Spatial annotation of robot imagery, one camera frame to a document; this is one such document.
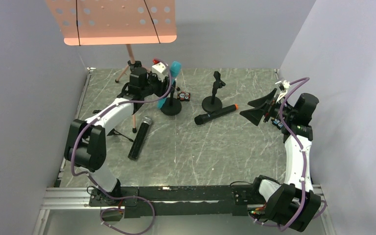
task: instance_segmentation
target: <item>microphone grille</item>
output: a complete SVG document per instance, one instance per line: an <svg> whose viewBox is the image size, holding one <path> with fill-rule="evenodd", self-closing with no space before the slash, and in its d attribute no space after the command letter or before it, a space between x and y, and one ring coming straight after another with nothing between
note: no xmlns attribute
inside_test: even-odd
<svg viewBox="0 0 376 235"><path fill-rule="evenodd" d="M145 122L146 124L151 125L153 120L150 116L144 116L142 119L142 122Z"/></svg>
<svg viewBox="0 0 376 235"><path fill-rule="evenodd" d="M202 120L202 118L200 117L200 115L199 115L199 116L196 116L196 117L194 118L194 121L195 121L195 124L197 124L197 125L202 125L202 124L204 124L204 121Z"/></svg>

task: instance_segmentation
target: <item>marble floor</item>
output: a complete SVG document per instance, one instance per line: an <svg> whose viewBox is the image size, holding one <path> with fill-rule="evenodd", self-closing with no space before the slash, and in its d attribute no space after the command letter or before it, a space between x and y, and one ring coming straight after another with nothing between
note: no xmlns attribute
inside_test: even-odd
<svg viewBox="0 0 376 235"><path fill-rule="evenodd" d="M204 125L194 117L205 112L202 100L211 95L213 72L221 73L227 84L218 90L223 107L238 104L239 111L249 109L247 102L268 94L275 87L273 69L183 69L177 79L182 91L191 93L190 102L182 102L182 111L174 117L165 116L156 103L144 104L137 112L137 123L145 115L153 117L149 134L137 162L127 158L132 143L119 136L106 139L108 166L124 186L187 186L226 185L233 181L252 182L266 175L284 180L286 154L280 131L270 123L258 127L239 115L239 111ZM128 80L114 79L121 70L94 70L79 114L91 117L92 111L104 109L120 93ZM116 127L134 138L132 118ZM66 171L61 187L86 187L89 180L81 175L72 178Z"/></svg>

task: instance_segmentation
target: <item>black microphone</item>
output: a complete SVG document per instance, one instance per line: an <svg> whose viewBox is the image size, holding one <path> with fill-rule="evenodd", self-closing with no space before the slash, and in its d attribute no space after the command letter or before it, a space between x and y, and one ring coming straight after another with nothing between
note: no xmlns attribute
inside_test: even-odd
<svg viewBox="0 0 376 235"><path fill-rule="evenodd" d="M139 131L136 134L136 138L133 142L132 148L130 149L129 155L127 156L131 160L137 160L139 156L139 151L141 150L143 140L145 139L146 134L148 133L149 126L152 124L152 118L145 116L142 119L141 126Z"/></svg>
<svg viewBox="0 0 376 235"><path fill-rule="evenodd" d="M238 109L237 104L233 104L230 106L227 106L225 108L219 109L217 111L211 112L209 114L201 114L194 118L195 124L202 125L208 121L211 121L213 119L219 118L221 116L224 116L226 114L232 113Z"/></svg>

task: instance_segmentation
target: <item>white wall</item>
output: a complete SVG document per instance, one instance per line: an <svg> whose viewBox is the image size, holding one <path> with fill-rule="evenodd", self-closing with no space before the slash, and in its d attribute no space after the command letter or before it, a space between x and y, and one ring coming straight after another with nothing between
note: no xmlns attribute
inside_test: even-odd
<svg viewBox="0 0 376 235"><path fill-rule="evenodd" d="M376 0L317 0L281 73L320 99L311 174L337 234L375 235Z"/></svg>
<svg viewBox="0 0 376 235"><path fill-rule="evenodd" d="M0 1L0 235L32 233L86 74L44 1Z"/></svg>
<svg viewBox="0 0 376 235"><path fill-rule="evenodd" d="M315 0L175 0L177 39L133 45L137 60L185 68L279 68ZM81 46L88 67L122 68L124 45Z"/></svg>

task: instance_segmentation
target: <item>tripod leg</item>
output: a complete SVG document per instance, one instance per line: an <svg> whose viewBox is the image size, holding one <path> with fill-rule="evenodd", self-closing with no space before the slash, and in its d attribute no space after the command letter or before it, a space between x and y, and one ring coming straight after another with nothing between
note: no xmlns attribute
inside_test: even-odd
<svg viewBox="0 0 376 235"><path fill-rule="evenodd" d="M135 64L135 56L133 55L132 46L130 44L126 44L127 53L129 54L130 63L133 65Z"/></svg>
<svg viewBox="0 0 376 235"><path fill-rule="evenodd" d="M129 65L126 65L126 67L124 67L123 71L120 73L119 77L116 78L115 82L118 83L120 78L122 78L122 76L126 73L127 69L129 68Z"/></svg>
<svg viewBox="0 0 376 235"><path fill-rule="evenodd" d="M138 130L136 129L136 115L132 115L132 118L133 118L133 128L132 128L132 132L133 133L136 133Z"/></svg>

